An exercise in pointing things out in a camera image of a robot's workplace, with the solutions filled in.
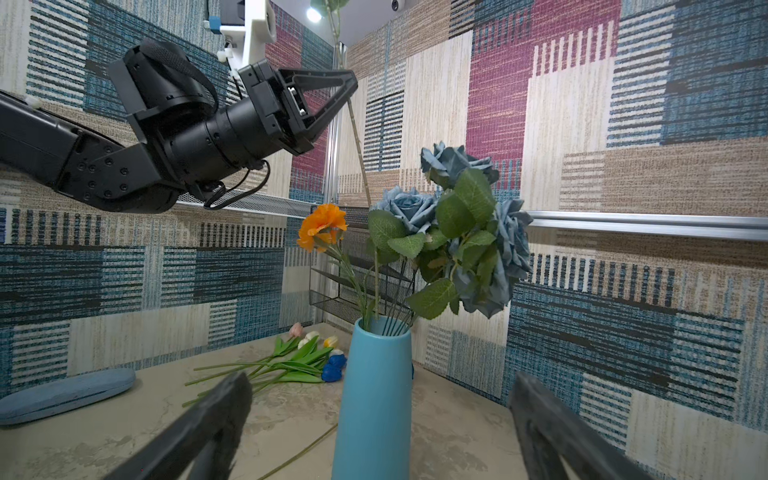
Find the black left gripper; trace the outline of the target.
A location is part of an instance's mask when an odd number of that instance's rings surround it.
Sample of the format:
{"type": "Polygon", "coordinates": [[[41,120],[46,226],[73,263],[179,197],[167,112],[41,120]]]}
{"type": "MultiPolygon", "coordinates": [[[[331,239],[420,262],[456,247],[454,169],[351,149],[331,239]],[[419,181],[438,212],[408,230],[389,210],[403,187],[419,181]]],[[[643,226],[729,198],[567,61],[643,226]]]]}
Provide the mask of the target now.
{"type": "Polygon", "coordinates": [[[262,60],[237,73],[255,111],[255,130],[246,140],[253,156],[313,150],[358,88],[352,70],[275,69],[262,60]]]}

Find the light blue ceramic vase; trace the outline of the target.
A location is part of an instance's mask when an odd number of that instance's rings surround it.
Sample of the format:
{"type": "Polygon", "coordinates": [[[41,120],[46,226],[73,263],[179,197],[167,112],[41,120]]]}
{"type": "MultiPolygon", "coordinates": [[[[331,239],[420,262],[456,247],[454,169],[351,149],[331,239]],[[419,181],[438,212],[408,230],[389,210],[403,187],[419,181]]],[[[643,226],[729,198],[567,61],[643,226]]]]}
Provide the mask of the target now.
{"type": "Polygon", "coordinates": [[[343,378],[331,477],[407,479],[412,423],[412,338],[387,317],[354,325],[343,378]]]}

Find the blue rose bouquet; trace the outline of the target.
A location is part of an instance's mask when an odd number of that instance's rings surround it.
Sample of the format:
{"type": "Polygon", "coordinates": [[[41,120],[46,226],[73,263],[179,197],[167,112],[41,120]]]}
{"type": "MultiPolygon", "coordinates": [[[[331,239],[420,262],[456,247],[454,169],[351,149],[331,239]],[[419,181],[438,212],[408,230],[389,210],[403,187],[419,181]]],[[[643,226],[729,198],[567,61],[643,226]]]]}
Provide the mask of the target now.
{"type": "Polygon", "coordinates": [[[509,305],[515,286],[532,271],[527,228],[533,219],[522,200],[494,197],[500,173],[490,158],[436,143],[422,149],[420,162],[437,192],[395,187],[368,215],[377,253],[409,262],[424,282],[403,300],[406,323],[445,310],[490,318],[509,305]]]}

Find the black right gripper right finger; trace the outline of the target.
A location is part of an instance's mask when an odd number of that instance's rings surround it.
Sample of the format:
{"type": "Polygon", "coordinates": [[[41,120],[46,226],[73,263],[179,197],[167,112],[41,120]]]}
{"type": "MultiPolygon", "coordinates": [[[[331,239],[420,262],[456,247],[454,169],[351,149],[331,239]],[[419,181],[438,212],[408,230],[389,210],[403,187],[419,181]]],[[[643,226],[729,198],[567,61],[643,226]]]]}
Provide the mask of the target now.
{"type": "Polygon", "coordinates": [[[533,376],[516,375],[508,408],[530,479],[650,477],[533,376]]]}

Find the orange marigold flower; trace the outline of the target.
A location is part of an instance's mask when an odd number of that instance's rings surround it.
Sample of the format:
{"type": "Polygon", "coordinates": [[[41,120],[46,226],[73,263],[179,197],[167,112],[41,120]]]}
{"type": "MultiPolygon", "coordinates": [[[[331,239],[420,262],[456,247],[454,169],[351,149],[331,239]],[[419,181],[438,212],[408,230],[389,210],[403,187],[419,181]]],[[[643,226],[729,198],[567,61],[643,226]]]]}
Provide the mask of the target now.
{"type": "Polygon", "coordinates": [[[335,204],[322,204],[302,221],[297,244],[308,252],[325,254],[338,265],[339,275],[348,281],[355,291],[361,328],[369,331],[377,303],[368,295],[364,288],[365,283],[356,276],[350,257],[341,249],[340,242],[347,230],[346,212],[335,204]]]}

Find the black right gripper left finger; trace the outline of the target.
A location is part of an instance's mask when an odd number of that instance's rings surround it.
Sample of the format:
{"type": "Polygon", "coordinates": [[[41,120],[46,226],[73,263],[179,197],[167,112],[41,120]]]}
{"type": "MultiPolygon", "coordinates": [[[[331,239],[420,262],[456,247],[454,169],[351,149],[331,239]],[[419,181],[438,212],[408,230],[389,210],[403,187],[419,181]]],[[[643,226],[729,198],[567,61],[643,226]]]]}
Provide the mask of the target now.
{"type": "Polygon", "coordinates": [[[108,479],[227,479],[249,415],[252,386],[243,373],[220,382],[108,479]]]}

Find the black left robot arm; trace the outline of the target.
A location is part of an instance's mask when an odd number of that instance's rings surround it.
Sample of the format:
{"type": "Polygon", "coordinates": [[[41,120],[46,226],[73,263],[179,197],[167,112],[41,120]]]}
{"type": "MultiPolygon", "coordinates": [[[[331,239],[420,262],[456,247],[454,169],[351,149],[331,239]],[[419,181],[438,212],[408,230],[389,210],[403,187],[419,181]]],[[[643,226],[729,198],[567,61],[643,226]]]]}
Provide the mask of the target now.
{"type": "Polygon", "coordinates": [[[145,38],[109,68],[137,141],[124,146],[64,117],[1,97],[1,162],[94,208],[159,214],[182,194],[209,210],[235,201],[225,179],[310,151],[357,89],[350,70],[242,68],[246,96],[219,102],[175,44],[145,38]]]}

